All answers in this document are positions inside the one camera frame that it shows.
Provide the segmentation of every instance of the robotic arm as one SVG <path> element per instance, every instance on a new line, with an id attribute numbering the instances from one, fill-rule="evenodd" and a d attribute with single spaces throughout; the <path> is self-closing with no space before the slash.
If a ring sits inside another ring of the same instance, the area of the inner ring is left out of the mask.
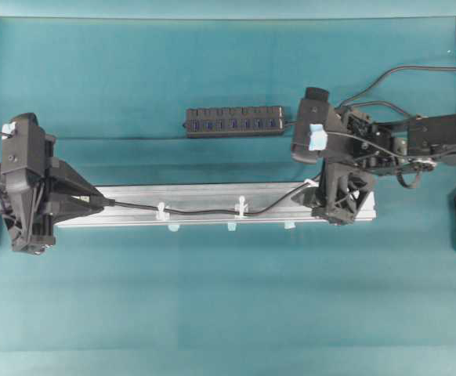
<path id="1" fill-rule="evenodd" d="M 313 165 L 323 158 L 319 186 L 293 197 L 313 216 L 336 225 L 353 223 L 376 175 L 394 175 L 405 188 L 415 188 L 437 162 L 456 165 L 456 114 L 377 123 L 355 108 L 334 108 L 328 95 L 306 90 L 291 147 L 298 162 Z M 401 132 L 406 137 L 397 136 Z M 415 175 L 412 183 L 404 178 L 409 174 Z"/>
<path id="2" fill-rule="evenodd" d="M 34 114 L 10 124 L 12 133 L 2 140 L 0 215 L 12 249 L 39 255 L 56 243 L 54 223 L 101 212 L 112 200 L 53 156 L 56 138 L 45 134 Z"/>

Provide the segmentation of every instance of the cable clip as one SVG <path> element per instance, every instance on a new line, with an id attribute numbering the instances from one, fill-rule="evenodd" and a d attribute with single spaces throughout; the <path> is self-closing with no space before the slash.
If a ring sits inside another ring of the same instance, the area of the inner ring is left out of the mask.
<path id="1" fill-rule="evenodd" d="M 3 133 L 9 133 L 12 134 L 16 130 L 16 122 L 13 121 L 12 123 L 5 123 L 2 126 L 2 132 Z"/>
<path id="2" fill-rule="evenodd" d="M 238 215 L 235 215 L 235 218 L 245 218 L 244 213 L 249 209 L 249 205 L 245 204 L 245 197 L 240 196 L 238 198 L 238 204 L 235 205 L 235 210 L 238 210 Z"/>
<path id="3" fill-rule="evenodd" d="M 157 205 L 158 211 L 157 211 L 157 220 L 158 221 L 168 221 L 169 218 L 171 217 L 170 213 L 166 213 L 164 210 L 166 208 L 165 203 L 159 202 Z"/>
<path id="4" fill-rule="evenodd" d="M 312 179 L 305 179 L 304 183 L 308 183 L 309 186 L 318 186 L 318 183 Z"/>

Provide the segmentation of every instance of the white cable clip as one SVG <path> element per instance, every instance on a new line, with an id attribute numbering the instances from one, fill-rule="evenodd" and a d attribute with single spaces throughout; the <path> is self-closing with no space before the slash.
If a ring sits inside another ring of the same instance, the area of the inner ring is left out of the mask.
<path id="1" fill-rule="evenodd" d="M 169 213 L 166 213 L 165 210 L 165 204 L 163 202 L 159 202 L 157 205 L 158 211 L 157 211 L 157 220 L 158 221 L 168 221 L 168 219 L 171 217 Z"/>
<path id="2" fill-rule="evenodd" d="M 16 130 L 16 122 L 15 121 L 13 121 L 12 123 L 5 123 L 4 125 L 2 125 L 2 132 L 3 133 L 11 134 L 15 130 Z"/>
<path id="3" fill-rule="evenodd" d="M 172 225 L 168 225 L 168 230 L 169 231 L 172 231 L 173 233 L 177 233 L 179 228 L 181 227 L 181 225 L 178 225 L 178 224 L 172 224 Z"/>
<path id="4" fill-rule="evenodd" d="M 238 198 L 238 204 L 235 205 L 235 210 L 238 210 L 238 215 L 235 218 L 244 218 L 244 213 L 249 209 L 249 205 L 245 204 L 245 197 L 240 196 Z"/>
<path id="5" fill-rule="evenodd" d="M 312 179 L 305 179 L 304 183 L 308 183 L 309 186 L 317 186 L 317 182 L 314 182 Z"/>
<path id="6" fill-rule="evenodd" d="M 296 228 L 296 224 L 292 221 L 285 221 L 284 222 L 284 228 L 286 230 L 292 230 L 292 229 L 295 229 Z"/>

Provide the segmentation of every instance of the teal table surface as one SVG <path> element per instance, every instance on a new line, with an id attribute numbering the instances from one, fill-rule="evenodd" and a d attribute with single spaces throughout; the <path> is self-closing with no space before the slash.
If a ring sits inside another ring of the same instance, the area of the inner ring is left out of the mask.
<path id="1" fill-rule="evenodd" d="M 0 18 L 0 128 L 32 111 L 99 185 L 300 181 L 291 134 L 183 138 L 188 107 L 337 104 L 398 64 L 456 66 L 455 18 Z M 456 112 L 456 74 L 366 99 Z M 380 120 L 397 119 L 383 109 Z M 376 187 L 378 218 L 56 230 L 12 253 L 0 222 L 1 375 L 456 375 L 456 168 Z"/>

